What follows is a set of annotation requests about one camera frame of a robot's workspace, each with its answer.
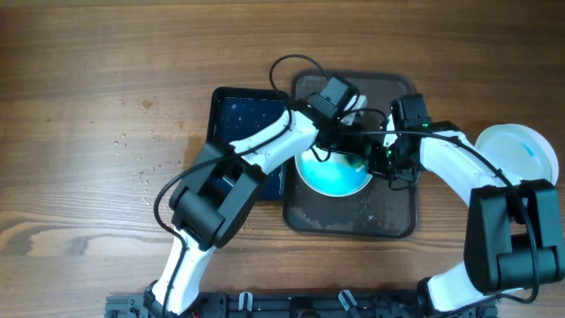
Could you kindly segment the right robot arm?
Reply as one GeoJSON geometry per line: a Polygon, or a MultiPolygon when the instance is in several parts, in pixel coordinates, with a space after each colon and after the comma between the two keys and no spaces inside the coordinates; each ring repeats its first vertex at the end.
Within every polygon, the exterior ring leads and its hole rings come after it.
{"type": "Polygon", "coordinates": [[[517,124],[494,125],[475,144],[452,125],[382,132],[373,170],[427,170],[467,205],[463,260],[421,280],[416,309],[450,317],[499,299],[530,304],[564,278],[564,234],[550,143],[517,124]]]}

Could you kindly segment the brown plastic serving tray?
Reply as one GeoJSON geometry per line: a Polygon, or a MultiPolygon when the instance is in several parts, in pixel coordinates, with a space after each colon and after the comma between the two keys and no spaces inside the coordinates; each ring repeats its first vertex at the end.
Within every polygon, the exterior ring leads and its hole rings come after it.
{"type": "MultiPolygon", "coordinates": [[[[390,112],[390,103],[417,92],[401,74],[340,71],[339,74],[367,96],[370,108],[390,112]]],[[[390,190],[388,182],[372,178],[360,191],[329,197],[314,191],[299,176],[295,160],[283,168],[282,217],[294,231],[312,235],[362,239],[404,239],[418,222],[418,189],[390,190]]]]}

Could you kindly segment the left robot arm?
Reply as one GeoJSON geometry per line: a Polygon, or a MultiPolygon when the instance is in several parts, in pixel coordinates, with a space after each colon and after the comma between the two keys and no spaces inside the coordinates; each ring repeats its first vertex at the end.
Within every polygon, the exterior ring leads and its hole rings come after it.
{"type": "Polygon", "coordinates": [[[272,124],[226,145],[208,142],[192,166],[162,189],[170,193],[171,223],[154,218],[173,235],[161,277],[145,295],[156,317],[179,317],[200,293],[200,281],[213,253],[242,227],[260,197],[269,174],[296,157],[305,182],[330,197],[352,195],[370,176],[362,164],[348,163],[338,150],[324,148],[320,124],[297,110],[285,111],[272,124]]]}

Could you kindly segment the black rectangular water tray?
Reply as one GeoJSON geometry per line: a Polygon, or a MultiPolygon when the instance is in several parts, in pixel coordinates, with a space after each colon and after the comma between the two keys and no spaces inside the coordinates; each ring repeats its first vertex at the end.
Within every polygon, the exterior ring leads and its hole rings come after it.
{"type": "Polygon", "coordinates": [[[228,144],[258,133],[286,111],[273,90],[218,87],[211,98],[207,141],[228,144]]]}

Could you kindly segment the green yellow sponge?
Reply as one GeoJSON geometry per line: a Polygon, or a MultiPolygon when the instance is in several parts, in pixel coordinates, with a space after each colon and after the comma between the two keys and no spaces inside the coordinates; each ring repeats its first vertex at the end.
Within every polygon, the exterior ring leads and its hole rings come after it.
{"type": "Polygon", "coordinates": [[[347,160],[347,164],[355,172],[364,172],[365,171],[365,161],[362,160],[362,159],[347,160]]]}

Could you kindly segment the white plate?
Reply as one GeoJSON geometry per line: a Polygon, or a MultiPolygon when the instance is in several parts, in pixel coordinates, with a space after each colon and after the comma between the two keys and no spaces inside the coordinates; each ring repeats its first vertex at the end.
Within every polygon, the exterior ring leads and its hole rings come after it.
{"type": "Polygon", "coordinates": [[[361,191],[373,178],[366,167],[364,172],[355,172],[349,167],[347,160],[354,159],[362,158],[313,147],[296,155],[295,165],[298,175],[316,193],[346,197],[361,191]]]}
{"type": "Polygon", "coordinates": [[[555,186],[559,178],[559,170],[560,170],[557,155],[552,145],[544,136],[541,136],[540,144],[548,162],[548,169],[550,176],[549,181],[555,186]]]}
{"type": "Polygon", "coordinates": [[[475,148],[515,180],[543,178],[549,181],[541,136],[525,125],[493,125],[478,136],[475,148]]]}

